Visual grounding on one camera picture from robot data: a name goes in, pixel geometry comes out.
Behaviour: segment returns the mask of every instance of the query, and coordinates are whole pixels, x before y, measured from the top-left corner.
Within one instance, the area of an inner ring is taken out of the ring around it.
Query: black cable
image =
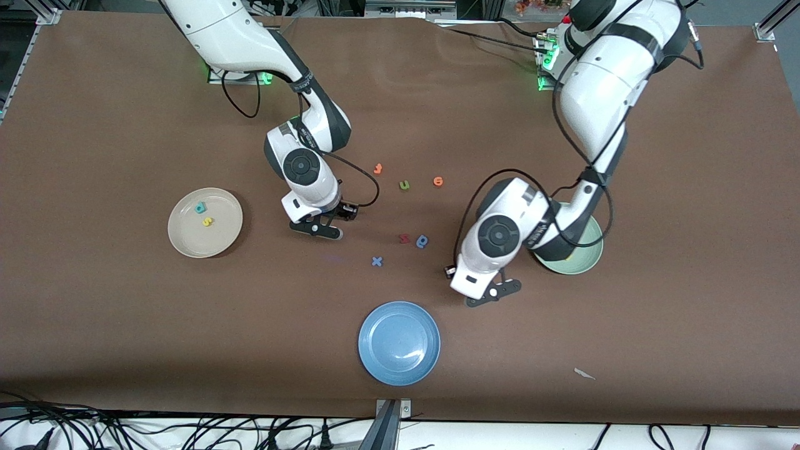
[[[503,41],[501,39],[490,38],[489,36],[483,36],[481,34],[470,33],[469,31],[454,30],[452,28],[448,28],[447,30],[450,30],[450,31],[452,31],[454,33],[458,33],[458,34],[464,34],[466,36],[471,36],[473,38],[479,38],[479,39],[484,39],[486,41],[497,42],[499,44],[503,44],[503,45],[506,45],[506,46],[512,46],[512,47],[517,47],[517,48],[521,48],[521,49],[525,49],[525,50],[530,50],[530,51],[533,51],[533,52],[536,52],[536,53],[547,53],[547,50],[543,49],[543,48],[535,48],[535,47],[532,47],[532,46],[523,46],[523,45],[520,45],[520,44],[515,44],[513,42]]]
[[[64,437],[66,438],[67,447],[69,447],[70,450],[74,450],[74,447],[72,445],[72,439],[70,438],[70,434],[68,432],[66,432],[66,428],[64,427],[64,423],[62,423],[58,419],[57,416],[51,414],[46,409],[40,408],[32,400],[28,400],[26,397],[20,396],[19,394],[14,394],[13,392],[2,391],[2,390],[0,390],[0,394],[18,398],[18,399],[22,400],[23,402],[25,402],[26,404],[29,404],[34,410],[39,410],[39,411],[43,412],[46,416],[48,416],[50,419],[55,420],[55,423],[58,425],[58,427],[61,429],[61,431],[64,432]]]
[[[255,112],[252,115],[249,115],[245,111],[243,111],[242,108],[240,108],[239,105],[237,105],[236,102],[230,97],[230,94],[228,94],[228,89],[225,87],[225,77],[227,75],[228,75],[228,71],[224,70],[222,72],[222,92],[225,93],[225,96],[228,98],[228,101],[230,102],[230,104],[233,105],[234,108],[236,108],[237,111],[242,113],[242,115],[247,117],[248,119],[252,119],[253,117],[257,116],[258,115],[258,110],[261,108],[261,83],[258,82],[258,76],[256,75],[256,77],[255,77],[255,86],[256,86],[256,89],[258,90],[258,101],[256,102],[256,105],[255,105]]]
[[[606,424],[606,427],[600,432],[600,436],[598,436],[598,441],[592,447],[592,450],[598,450],[600,448],[600,444],[602,444],[602,439],[606,437],[606,433],[608,433],[608,429],[611,428],[611,424]]]
[[[518,26],[517,26],[517,25],[516,25],[514,22],[512,22],[511,20],[509,20],[509,19],[507,19],[507,18],[504,18],[504,17],[498,17],[498,18],[496,18],[496,19],[495,19],[495,21],[496,21],[496,22],[503,22],[503,23],[505,23],[506,25],[508,25],[508,26],[510,26],[511,28],[513,28],[513,29],[514,29],[514,31],[516,31],[517,33],[519,33],[519,34],[521,34],[521,35],[523,35],[523,36],[527,36],[527,37],[529,37],[529,38],[535,38],[535,37],[536,37],[536,35],[537,35],[537,33],[531,33],[530,31],[525,31],[525,30],[523,30],[522,28],[518,27]]]
[[[708,438],[711,436],[711,425],[706,425],[706,435],[702,438],[702,444],[700,444],[700,450],[706,450],[706,444],[708,444]]]
[[[235,442],[236,444],[239,445],[239,450],[244,450],[244,446],[242,446],[242,442],[240,440],[238,440],[238,439],[221,440],[221,441],[219,441],[219,442],[217,442],[215,444],[216,445],[220,445],[220,444],[227,444],[229,442]],[[213,449],[214,449],[214,447],[208,447],[206,450],[213,450]]]
[[[14,423],[13,423],[12,425],[10,425],[8,428],[6,428],[6,429],[5,429],[5,430],[3,430],[2,432],[0,432],[0,437],[3,437],[3,435],[4,435],[4,434],[6,434],[6,433],[8,433],[8,431],[9,431],[9,430],[11,430],[12,428],[14,428],[14,427],[16,427],[17,425],[21,424],[21,423],[22,423],[22,422],[24,422],[25,420],[26,420],[26,419],[20,419],[20,420],[17,420],[16,422],[14,422]]]
[[[670,55],[664,57],[664,59],[667,59],[667,58],[676,58],[676,59],[680,59],[682,61],[686,61],[689,64],[691,64],[692,66],[694,66],[694,68],[697,69],[697,70],[703,70],[703,69],[706,68],[705,61],[703,61],[703,57],[702,57],[702,50],[698,50],[698,61],[699,62],[695,62],[695,61],[692,60],[692,58],[689,58],[688,56],[683,56],[682,54],[670,54]]]
[[[657,430],[659,430],[661,432],[661,434],[664,435],[664,437],[666,438],[666,443],[670,446],[670,450],[675,450],[675,447],[672,445],[672,440],[670,439],[670,435],[666,434],[666,431],[664,430],[664,427],[662,427],[659,424],[651,424],[650,426],[647,427],[647,435],[650,436],[650,441],[653,442],[653,445],[658,447],[660,450],[666,450],[666,448],[662,447],[656,441],[655,436],[653,436],[653,428],[656,428]]]
[[[298,94],[298,104],[300,106],[300,111],[298,112],[298,116],[297,116],[296,119],[298,120],[298,122],[301,122],[302,121],[302,95],[300,95],[300,94]],[[378,201],[378,197],[381,195],[381,186],[378,184],[378,180],[375,179],[374,176],[370,175],[367,171],[365,171],[364,169],[362,169],[359,166],[356,166],[355,164],[351,163],[350,161],[344,159],[343,157],[341,157],[339,155],[335,155],[334,152],[332,152],[332,151],[331,152],[325,152],[325,151],[319,150],[318,148],[316,148],[316,146],[311,145],[311,143],[309,143],[306,140],[306,136],[303,135],[303,133],[300,133],[299,131],[298,131],[298,138],[300,139],[300,143],[302,145],[306,146],[306,148],[312,150],[313,152],[315,152],[320,157],[324,158],[326,156],[330,156],[331,158],[336,159],[337,161],[339,161],[341,163],[345,163],[348,166],[353,167],[355,170],[361,172],[364,176],[366,176],[368,179],[370,179],[370,181],[372,181],[372,183],[375,185],[375,196],[372,198],[372,200],[370,200],[367,203],[356,203],[357,207],[364,208],[364,207],[372,206],[375,202]]]
[[[362,417],[362,418],[358,418],[358,419],[348,419],[348,420],[343,420],[342,422],[339,422],[338,424],[329,425],[329,426],[328,426],[328,430],[332,430],[332,429],[334,429],[334,428],[336,428],[336,427],[341,427],[342,425],[352,424],[353,422],[358,422],[358,421],[360,421],[360,420],[374,420],[374,417]],[[303,444],[305,444],[305,443],[306,443],[306,441],[309,441],[309,442],[311,442],[311,441],[312,441],[312,440],[313,440],[315,437],[317,437],[317,436],[319,436],[319,435],[321,435],[321,434],[322,434],[322,432],[320,431],[320,432],[316,432],[316,433],[312,434],[311,436],[308,436],[308,437],[307,437],[307,438],[305,438],[304,440],[301,440],[299,444],[297,444],[297,445],[295,445],[294,447],[292,447],[292,449],[291,449],[291,450],[299,450],[299,449],[300,449],[300,447],[301,447]]]

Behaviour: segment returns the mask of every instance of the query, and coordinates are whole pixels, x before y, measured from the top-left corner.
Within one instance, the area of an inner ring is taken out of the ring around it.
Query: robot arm
[[[450,286],[471,299],[499,298],[490,292],[499,284],[490,283],[522,246],[548,261],[572,254],[572,243],[582,237],[625,149],[628,110],[651,74],[671,62],[664,55],[680,54],[689,37],[684,11],[675,0],[579,0],[572,2],[570,16],[571,24],[552,30],[560,54],[555,61],[543,62],[542,69],[564,80],[561,109],[590,164],[564,207],[545,192],[536,193],[541,201],[521,201],[519,193],[528,187],[521,179],[503,180],[492,188],[483,202],[489,207],[478,209],[478,221],[467,233],[456,268],[449,274]],[[500,215],[520,233],[518,245],[503,247],[502,256],[486,251],[481,233]]]
[[[264,154],[289,185],[282,204],[296,231],[340,239],[323,224],[326,215],[354,219],[355,205],[342,202],[338,180],[318,152],[334,152],[350,139],[350,121],[319,85],[309,68],[276,30],[247,13],[241,0],[163,0],[175,25],[211,65],[234,72],[268,72],[302,95],[308,109],[270,130]]]

